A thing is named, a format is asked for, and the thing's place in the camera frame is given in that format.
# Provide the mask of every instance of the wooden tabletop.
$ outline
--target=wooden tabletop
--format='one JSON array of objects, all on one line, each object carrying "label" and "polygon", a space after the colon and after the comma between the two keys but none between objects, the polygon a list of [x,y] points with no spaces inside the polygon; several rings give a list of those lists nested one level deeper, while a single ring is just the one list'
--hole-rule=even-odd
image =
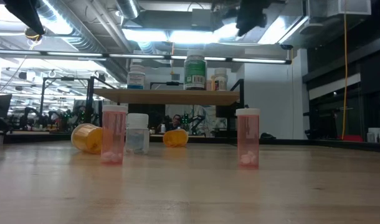
[{"label": "wooden tabletop", "polygon": [[261,146],[253,170],[226,144],[152,143],[123,167],[69,142],[10,145],[0,223],[380,223],[380,153]]},{"label": "wooden tabletop", "polygon": [[238,91],[202,90],[109,90],[95,94],[119,103],[229,106],[240,98]]}]

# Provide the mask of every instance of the exposed ductwork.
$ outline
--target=exposed ductwork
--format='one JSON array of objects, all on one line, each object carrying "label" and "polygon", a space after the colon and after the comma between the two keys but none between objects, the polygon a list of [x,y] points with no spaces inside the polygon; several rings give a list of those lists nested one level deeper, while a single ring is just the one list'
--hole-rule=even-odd
[{"label": "exposed ductwork", "polygon": [[[56,21],[60,15],[74,29],[72,32],[76,38],[64,39],[67,43],[81,52],[106,52],[103,45],[93,36],[93,34],[82,24],[82,21],[65,5],[61,0],[42,0],[39,1],[40,7],[37,12],[48,21]],[[96,61],[105,67],[111,75],[119,82],[126,82],[128,72],[125,68],[113,59],[106,61]]]},{"label": "exposed ductwork", "polygon": [[137,0],[115,0],[118,10],[126,19],[135,19],[140,14],[140,6]]}]

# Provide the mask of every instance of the yellow cable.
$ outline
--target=yellow cable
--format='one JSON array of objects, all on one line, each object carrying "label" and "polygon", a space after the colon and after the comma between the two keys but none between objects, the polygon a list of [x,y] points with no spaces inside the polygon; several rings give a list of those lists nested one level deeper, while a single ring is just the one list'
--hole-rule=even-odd
[{"label": "yellow cable", "polygon": [[345,120],[346,120],[346,92],[348,89],[348,26],[346,23],[346,2],[344,1],[344,50],[345,50],[345,93],[344,93],[344,113],[342,120],[342,137],[344,140],[345,135]]}]

